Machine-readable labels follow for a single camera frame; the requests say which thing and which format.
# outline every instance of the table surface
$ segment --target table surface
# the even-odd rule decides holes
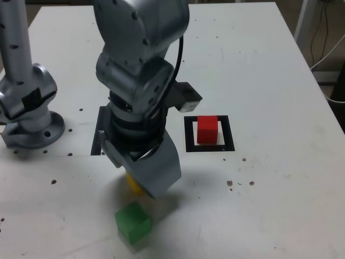
[[[1,259],[344,258],[345,137],[276,4],[190,6],[177,80],[204,99],[190,114],[169,111],[182,178],[158,200],[136,198],[123,168],[89,155],[108,102],[92,7],[42,8],[29,31],[66,131],[18,154],[1,141]],[[184,116],[211,114],[229,116],[236,151],[186,153]],[[153,229],[130,246],[114,213],[133,200]]]

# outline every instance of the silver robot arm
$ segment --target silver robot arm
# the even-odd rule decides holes
[[[63,118],[48,110],[57,86],[48,71],[32,64],[25,1],[0,1],[0,51],[5,76],[0,81],[0,121],[8,147],[42,148],[59,139]]]
[[[168,108],[192,111],[201,97],[175,82],[189,22],[187,0],[96,0],[94,13],[105,42],[96,76],[110,89],[101,147],[152,197],[181,177],[176,147],[165,130]],[[164,60],[180,39],[178,62]]]

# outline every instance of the black cable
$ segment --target black cable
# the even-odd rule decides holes
[[[176,61],[174,73],[172,74],[172,78],[168,84],[167,89],[165,90],[165,92],[162,95],[161,101],[165,100],[168,93],[170,92],[170,89],[172,88],[173,84],[175,83],[178,71],[180,70],[180,65],[181,65],[181,61],[182,61],[182,53],[183,53],[183,36],[180,38],[180,41],[178,43],[178,54],[177,54],[177,61]]]
[[[328,4],[330,3],[330,0],[327,1],[326,7],[325,7],[325,17],[326,17],[326,37],[325,37],[325,43],[323,44],[323,49],[322,49],[322,54],[320,60],[323,58],[323,55],[325,53],[325,48],[326,48],[326,43],[327,43],[327,38],[328,38],[328,17],[327,17],[327,7]]]
[[[158,104],[156,104],[155,108],[147,115],[147,117],[149,117],[151,114],[154,114],[163,105],[163,102],[165,101],[168,93],[170,92],[170,89],[174,85],[178,71],[180,70],[180,65],[181,65],[181,61],[182,61],[182,53],[183,53],[183,36],[180,38],[180,41],[178,44],[177,61],[176,61],[174,73],[172,74],[172,78],[171,78],[165,92],[163,93],[162,98],[160,99]]]
[[[312,60],[313,60],[313,66],[315,65],[315,59],[314,59],[314,54],[313,54],[313,44],[314,44],[314,39],[316,37],[316,35],[318,34],[318,31],[319,31],[319,28],[321,26],[321,23],[322,23],[322,14],[323,14],[323,8],[325,8],[325,5],[326,5],[326,1],[323,3],[323,6],[321,8],[321,12],[320,12],[320,21],[319,21],[319,24],[315,30],[315,33],[314,33],[314,36],[313,36],[313,39],[312,39],[312,42],[310,44],[310,53],[312,54]]]

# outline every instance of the red cube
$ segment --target red cube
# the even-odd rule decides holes
[[[198,144],[217,144],[218,117],[198,116]]]

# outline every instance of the cube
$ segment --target cube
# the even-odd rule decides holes
[[[217,144],[218,116],[198,116],[198,144]]]
[[[151,219],[137,202],[115,213],[116,224],[128,243],[133,244],[151,231]]]
[[[132,188],[132,190],[136,196],[144,195],[145,192],[135,182],[135,180],[133,179],[133,177],[130,175],[130,173],[127,170],[126,170],[126,179],[127,179],[129,186]]]

